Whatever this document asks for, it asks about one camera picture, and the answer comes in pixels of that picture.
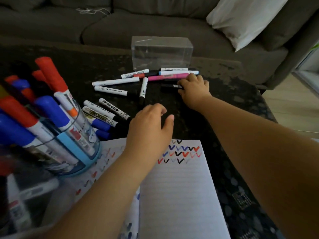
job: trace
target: sofa cushion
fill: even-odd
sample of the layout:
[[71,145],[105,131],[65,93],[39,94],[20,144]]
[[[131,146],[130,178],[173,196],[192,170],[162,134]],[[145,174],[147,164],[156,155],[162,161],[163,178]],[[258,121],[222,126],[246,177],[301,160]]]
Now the sofa cushion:
[[0,34],[26,39],[80,43],[82,31],[90,24],[105,17],[79,14],[72,8],[44,7],[29,12],[15,12],[0,7]]
[[187,37],[194,46],[193,56],[241,61],[247,81],[253,84],[268,80],[288,53],[285,48],[267,52],[260,43],[254,42],[235,53],[229,40],[204,20],[117,10],[88,27],[82,38],[88,45],[131,49],[132,36]]
[[114,0],[114,8],[136,14],[206,18],[219,0]]
[[283,46],[318,8],[319,0],[289,0],[260,34],[264,47],[272,51]]
[[18,12],[32,10],[41,5],[45,0],[0,0],[0,4],[11,7]]
[[50,0],[56,6],[87,8],[87,7],[110,7],[111,0]]

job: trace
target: hand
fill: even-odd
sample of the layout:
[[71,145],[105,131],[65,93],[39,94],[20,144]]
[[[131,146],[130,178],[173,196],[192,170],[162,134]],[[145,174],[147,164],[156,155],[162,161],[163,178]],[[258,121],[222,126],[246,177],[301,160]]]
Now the hand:
[[130,122],[123,154],[140,161],[148,170],[152,169],[172,140],[174,115],[166,118],[163,129],[161,125],[161,116],[166,112],[161,104],[147,105]]
[[195,111],[198,111],[197,109],[205,97],[212,96],[209,93],[209,82],[204,80],[202,76],[196,77],[193,73],[190,73],[186,79],[178,81],[177,84],[184,88],[184,90],[178,90],[183,101]]

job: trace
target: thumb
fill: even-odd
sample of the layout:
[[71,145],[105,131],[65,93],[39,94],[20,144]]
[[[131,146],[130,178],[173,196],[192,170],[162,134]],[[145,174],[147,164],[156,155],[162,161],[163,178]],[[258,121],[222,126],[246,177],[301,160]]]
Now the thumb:
[[172,139],[173,136],[173,129],[174,129],[174,115],[169,115],[166,120],[165,120],[165,124],[163,126],[163,131],[164,133],[170,137],[170,139]]
[[182,89],[179,89],[177,92],[178,92],[178,93],[181,95],[181,97],[184,99],[185,91],[182,90]]

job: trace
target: dark stone surface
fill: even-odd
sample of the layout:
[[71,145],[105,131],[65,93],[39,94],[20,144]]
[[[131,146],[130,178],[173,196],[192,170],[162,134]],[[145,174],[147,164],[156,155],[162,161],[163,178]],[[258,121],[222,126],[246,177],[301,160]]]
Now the dark stone surface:
[[[102,97],[131,116],[138,112],[137,101],[95,92],[91,84],[132,72],[129,55],[92,54],[26,45],[0,46],[0,54],[0,62],[4,64],[1,68],[3,77],[10,75],[6,70],[9,61],[22,60],[37,69],[34,59],[49,56],[79,104],[82,105],[84,100],[98,104],[98,99]],[[238,62],[194,58],[192,64],[209,80],[213,96],[275,121],[258,90],[243,80],[244,72]],[[128,91],[139,91],[140,87],[141,82],[112,86]],[[158,82],[150,82],[146,92],[146,104],[154,103],[163,104],[167,108],[167,115],[175,115],[173,139],[201,140],[231,237],[256,239],[281,235],[232,165],[207,121],[187,108],[177,92],[163,93]],[[119,137],[125,136],[113,134],[113,138]]]

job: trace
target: wooden floor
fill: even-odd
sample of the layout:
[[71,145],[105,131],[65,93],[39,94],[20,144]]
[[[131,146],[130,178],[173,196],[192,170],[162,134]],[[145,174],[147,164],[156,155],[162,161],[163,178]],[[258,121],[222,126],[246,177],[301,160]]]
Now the wooden floor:
[[293,75],[263,94],[278,123],[319,138],[319,98]]

